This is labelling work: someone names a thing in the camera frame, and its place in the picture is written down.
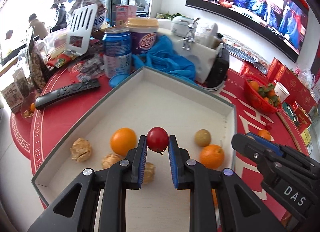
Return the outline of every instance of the person in black jacket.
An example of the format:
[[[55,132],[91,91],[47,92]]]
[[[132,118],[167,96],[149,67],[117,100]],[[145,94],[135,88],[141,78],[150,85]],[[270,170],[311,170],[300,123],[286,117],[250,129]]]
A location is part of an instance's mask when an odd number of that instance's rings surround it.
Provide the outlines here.
[[[67,12],[64,4],[57,4],[54,3],[51,6],[51,9],[54,9],[56,11],[56,17],[55,22],[56,24],[54,27],[51,28],[51,32],[55,32],[57,30],[63,29],[67,27]]]

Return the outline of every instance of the television screen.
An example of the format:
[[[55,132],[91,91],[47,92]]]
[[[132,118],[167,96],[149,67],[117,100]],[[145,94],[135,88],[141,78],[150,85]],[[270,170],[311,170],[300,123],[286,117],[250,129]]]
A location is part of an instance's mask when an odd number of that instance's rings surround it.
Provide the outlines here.
[[[240,22],[274,43],[294,61],[300,53],[308,22],[308,12],[301,3],[297,5],[292,0],[187,0],[186,5]]]

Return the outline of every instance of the red plastic basket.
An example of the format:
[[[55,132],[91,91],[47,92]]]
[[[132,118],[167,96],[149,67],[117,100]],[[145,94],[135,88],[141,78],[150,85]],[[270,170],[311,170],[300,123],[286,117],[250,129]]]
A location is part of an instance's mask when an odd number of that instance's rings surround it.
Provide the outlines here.
[[[278,107],[274,107],[270,105],[267,101],[265,101],[262,96],[258,94],[257,91],[255,91],[250,85],[248,80],[254,80],[258,82],[260,86],[268,85],[268,82],[265,80],[262,80],[258,76],[254,76],[251,74],[245,74],[244,75],[244,96],[249,101],[252,107],[254,107],[257,111],[259,111],[262,114],[273,114],[275,112],[280,112],[282,110],[282,104],[280,104]]]

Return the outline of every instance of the cherry tomato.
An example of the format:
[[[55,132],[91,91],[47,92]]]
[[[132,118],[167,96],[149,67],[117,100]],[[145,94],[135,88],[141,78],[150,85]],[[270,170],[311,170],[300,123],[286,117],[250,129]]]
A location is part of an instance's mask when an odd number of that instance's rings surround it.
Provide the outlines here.
[[[272,127],[273,127],[273,124],[272,124],[271,122],[268,122],[268,123],[266,124],[266,129],[267,129],[268,131],[270,131],[270,130],[272,129]]]
[[[150,129],[147,134],[147,145],[150,150],[162,154],[169,145],[168,133],[161,127]]]

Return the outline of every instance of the remote control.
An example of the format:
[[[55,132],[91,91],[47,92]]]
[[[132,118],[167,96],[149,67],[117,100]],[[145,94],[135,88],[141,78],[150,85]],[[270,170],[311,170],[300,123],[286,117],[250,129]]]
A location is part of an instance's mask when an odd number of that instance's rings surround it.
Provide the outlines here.
[[[100,83],[97,79],[67,85],[63,88],[39,96],[35,102],[36,109],[43,109],[46,106],[51,105],[52,103],[57,102],[61,99],[68,98],[85,90],[91,90],[98,87],[100,87]]]

